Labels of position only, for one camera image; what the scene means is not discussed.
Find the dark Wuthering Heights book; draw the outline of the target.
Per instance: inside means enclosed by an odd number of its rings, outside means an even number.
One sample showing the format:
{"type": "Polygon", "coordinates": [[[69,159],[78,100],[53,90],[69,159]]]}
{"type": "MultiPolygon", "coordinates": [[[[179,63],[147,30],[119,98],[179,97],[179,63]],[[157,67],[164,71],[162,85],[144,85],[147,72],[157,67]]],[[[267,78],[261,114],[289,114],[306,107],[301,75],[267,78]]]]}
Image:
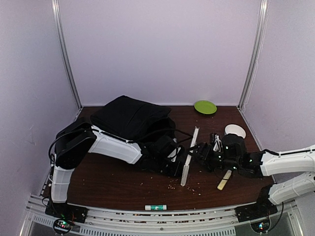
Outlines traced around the dark Wuthering Heights book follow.
{"type": "MultiPolygon", "coordinates": [[[[196,145],[198,132],[199,132],[199,127],[195,127],[191,144],[190,144],[191,148],[196,145]]],[[[191,161],[191,154],[188,151],[187,158],[183,167],[182,178],[181,178],[181,183],[180,183],[181,186],[185,186],[187,183],[190,161],[191,161]]]]}

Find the black student backpack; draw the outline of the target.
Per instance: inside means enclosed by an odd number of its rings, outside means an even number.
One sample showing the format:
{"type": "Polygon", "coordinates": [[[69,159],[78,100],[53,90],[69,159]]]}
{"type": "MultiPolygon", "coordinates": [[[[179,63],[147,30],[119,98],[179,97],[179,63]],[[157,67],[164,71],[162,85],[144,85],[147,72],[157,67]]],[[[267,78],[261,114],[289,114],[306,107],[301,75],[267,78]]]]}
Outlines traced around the black student backpack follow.
{"type": "Polygon", "coordinates": [[[154,142],[163,135],[174,137],[176,125],[169,107],[122,95],[94,112],[91,122],[103,131],[127,140],[154,142]]]}

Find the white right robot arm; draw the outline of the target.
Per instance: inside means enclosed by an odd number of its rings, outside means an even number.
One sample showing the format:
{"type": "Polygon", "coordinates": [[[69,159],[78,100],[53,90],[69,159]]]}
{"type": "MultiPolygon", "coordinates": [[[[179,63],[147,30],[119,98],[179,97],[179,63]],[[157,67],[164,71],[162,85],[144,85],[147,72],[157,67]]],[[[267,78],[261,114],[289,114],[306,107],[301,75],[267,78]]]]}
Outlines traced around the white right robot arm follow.
{"type": "Polygon", "coordinates": [[[285,182],[261,189],[258,202],[252,206],[252,212],[257,217],[264,216],[271,205],[279,205],[315,189],[314,146],[284,152],[268,149],[248,152],[244,138],[227,134],[221,139],[220,150],[214,150],[214,144],[200,143],[191,147],[188,153],[210,172],[227,169],[248,178],[300,173],[285,182]]]}

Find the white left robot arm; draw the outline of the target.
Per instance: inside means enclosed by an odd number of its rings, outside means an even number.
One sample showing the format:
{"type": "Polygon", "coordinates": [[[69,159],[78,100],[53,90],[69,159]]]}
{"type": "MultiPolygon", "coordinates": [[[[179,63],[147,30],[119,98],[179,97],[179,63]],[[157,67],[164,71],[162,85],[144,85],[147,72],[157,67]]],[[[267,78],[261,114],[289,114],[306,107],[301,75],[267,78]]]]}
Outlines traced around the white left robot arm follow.
{"type": "Polygon", "coordinates": [[[71,208],[67,192],[71,175],[88,153],[97,153],[136,165],[142,170],[169,177],[181,176],[185,161],[184,147],[177,142],[175,123],[170,118],[148,129],[123,129],[123,134],[80,118],[56,135],[48,154],[53,173],[51,209],[59,218],[67,218],[71,208]]]}

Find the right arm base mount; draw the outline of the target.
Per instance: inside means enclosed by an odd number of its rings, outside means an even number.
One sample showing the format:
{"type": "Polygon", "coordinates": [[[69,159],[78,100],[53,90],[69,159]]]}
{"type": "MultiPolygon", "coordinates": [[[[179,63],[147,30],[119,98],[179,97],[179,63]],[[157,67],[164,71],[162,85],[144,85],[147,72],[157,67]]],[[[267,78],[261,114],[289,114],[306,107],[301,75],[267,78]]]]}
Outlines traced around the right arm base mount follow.
{"type": "Polygon", "coordinates": [[[252,221],[278,212],[277,206],[269,203],[254,203],[235,208],[238,222],[252,221]]]}

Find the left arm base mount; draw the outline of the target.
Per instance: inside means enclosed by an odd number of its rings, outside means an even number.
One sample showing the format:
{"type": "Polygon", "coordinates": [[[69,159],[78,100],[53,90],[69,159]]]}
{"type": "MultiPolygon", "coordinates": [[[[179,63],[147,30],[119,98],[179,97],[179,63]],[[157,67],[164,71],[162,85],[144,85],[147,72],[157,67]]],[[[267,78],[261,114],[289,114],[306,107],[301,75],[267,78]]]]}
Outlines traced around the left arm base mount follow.
{"type": "Polygon", "coordinates": [[[85,223],[87,213],[88,209],[86,207],[69,205],[67,203],[52,203],[45,209],[45,214],[47,215],[77,223],[85,223]]]}

